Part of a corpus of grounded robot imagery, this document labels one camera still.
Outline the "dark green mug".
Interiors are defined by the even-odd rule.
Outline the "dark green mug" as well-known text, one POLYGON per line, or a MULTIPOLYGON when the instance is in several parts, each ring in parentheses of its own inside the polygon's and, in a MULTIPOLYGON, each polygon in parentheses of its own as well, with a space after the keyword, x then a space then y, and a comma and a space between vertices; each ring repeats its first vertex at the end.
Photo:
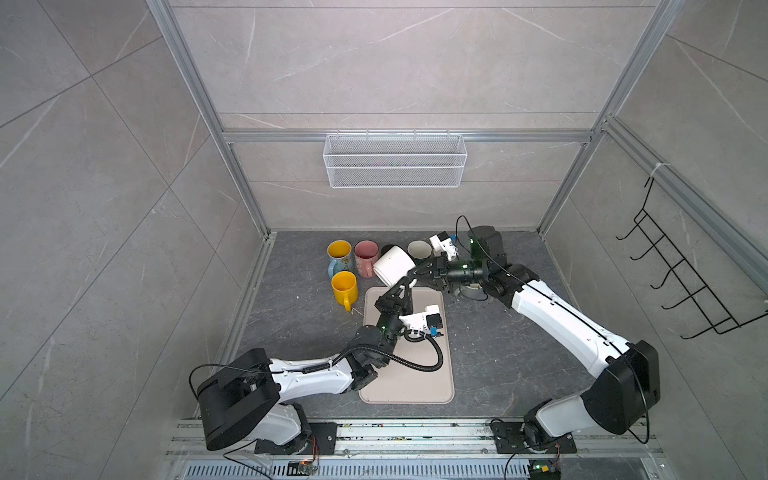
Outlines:
POLYGON ((416 263, 424 261, 433 255, 433 249, 430 243, 424 240, 411 241, 407 246, 407 253, 416 263))

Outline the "white mug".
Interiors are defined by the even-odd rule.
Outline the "white mug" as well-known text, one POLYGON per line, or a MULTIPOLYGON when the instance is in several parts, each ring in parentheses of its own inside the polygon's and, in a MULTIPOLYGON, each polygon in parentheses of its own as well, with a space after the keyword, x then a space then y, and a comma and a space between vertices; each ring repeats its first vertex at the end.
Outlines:
POLYGON ((388 249, 373 265, 374 274, 387 287, 392 287, 415 267, 413 259, 399 246, 388 249))

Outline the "pink patterned mug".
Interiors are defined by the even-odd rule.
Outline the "pink patterned mug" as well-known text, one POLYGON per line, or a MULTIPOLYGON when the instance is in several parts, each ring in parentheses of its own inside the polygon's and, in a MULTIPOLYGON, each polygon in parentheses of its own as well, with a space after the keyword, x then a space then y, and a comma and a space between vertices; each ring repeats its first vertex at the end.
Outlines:
POLYGON ((357 274, 363 278, 375 276, 374 265, 380 258, 380 249, 371 240, 359 241, 353 249, 357 274))

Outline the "blue mug yellow inside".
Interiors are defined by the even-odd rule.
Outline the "blue mug yellow inside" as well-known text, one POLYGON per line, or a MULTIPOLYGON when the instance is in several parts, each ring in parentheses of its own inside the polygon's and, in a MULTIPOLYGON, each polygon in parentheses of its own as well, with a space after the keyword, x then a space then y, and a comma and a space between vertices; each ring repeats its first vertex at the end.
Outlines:
POLYGON ((342 271, 355 271, 353 247, 348 241, 335 240, 331 242, 327 248, 327 255, 330 259, 327 268, 330 279, 342 271))

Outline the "grey mug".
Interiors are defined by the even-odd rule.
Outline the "grey mug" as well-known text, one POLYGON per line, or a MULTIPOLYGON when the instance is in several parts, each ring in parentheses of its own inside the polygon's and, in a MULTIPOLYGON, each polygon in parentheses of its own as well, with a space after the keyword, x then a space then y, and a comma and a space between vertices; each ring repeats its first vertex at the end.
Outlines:
POLYGON ((478 283, 461 285, 458 289, 458 294, 463 298, 473 301, 486 301, 489 298, 489 295, 478 283))

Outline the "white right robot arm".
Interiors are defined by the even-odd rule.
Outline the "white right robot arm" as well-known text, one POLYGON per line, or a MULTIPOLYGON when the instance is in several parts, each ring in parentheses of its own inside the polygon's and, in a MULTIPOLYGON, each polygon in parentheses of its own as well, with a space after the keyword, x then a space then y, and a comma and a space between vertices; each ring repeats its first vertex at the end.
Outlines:
POLYGON ((500 232, 472 228, 466 258, 441 252, 419 262, 408 275, 438 290, 478 284, 490 297, 536 323, 568 349, 593 377, 575 394, 545 400, 524 417, 521 433, 531 449, 541 449, 574 431, 599 427, 624 434, 661 398, 656 349, 632 343, 591 320, 558 296, 535 272, 507 259, 500 232))

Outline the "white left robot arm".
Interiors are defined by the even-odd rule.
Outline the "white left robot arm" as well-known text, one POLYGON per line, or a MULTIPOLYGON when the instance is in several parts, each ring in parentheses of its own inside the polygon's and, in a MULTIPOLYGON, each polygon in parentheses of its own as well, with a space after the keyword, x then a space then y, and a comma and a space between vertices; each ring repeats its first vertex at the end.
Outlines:
POLYGON ((406 365, 394 349, 405 329, 401 318, 413 313, 412 283, 403 278, 381 295, 375 303, 378 323, 360 327, 341 352, 328 358, 284 361, 254 348, 220 366, 194 388, 206 448, 222 450, 252 432, 260 440, 288 444, 304 434, 294 400, 358 391, 390 363, 406 365))

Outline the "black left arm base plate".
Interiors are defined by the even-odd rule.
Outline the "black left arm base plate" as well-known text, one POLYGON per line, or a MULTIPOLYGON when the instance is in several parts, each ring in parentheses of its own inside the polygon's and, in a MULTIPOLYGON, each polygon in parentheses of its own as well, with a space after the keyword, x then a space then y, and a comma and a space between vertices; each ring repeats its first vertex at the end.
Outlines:
POLYGON ((266 455, 332 455, 337 442, 338 424, 335 422, 311 422, 301 433, 285 445, 276 445, 268 440, 258 440, 255 454, 266 455))

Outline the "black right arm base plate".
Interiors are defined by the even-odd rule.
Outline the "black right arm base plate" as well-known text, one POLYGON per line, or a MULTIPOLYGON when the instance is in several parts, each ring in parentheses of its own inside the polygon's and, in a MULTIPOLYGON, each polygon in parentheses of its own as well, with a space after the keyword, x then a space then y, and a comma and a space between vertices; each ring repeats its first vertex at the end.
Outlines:
POLYGON ((503 421, 494 418, 488 424, 499 454, 546 453, 575 454, 577 447, 571 434, 551 437, 532 423, 503 421))

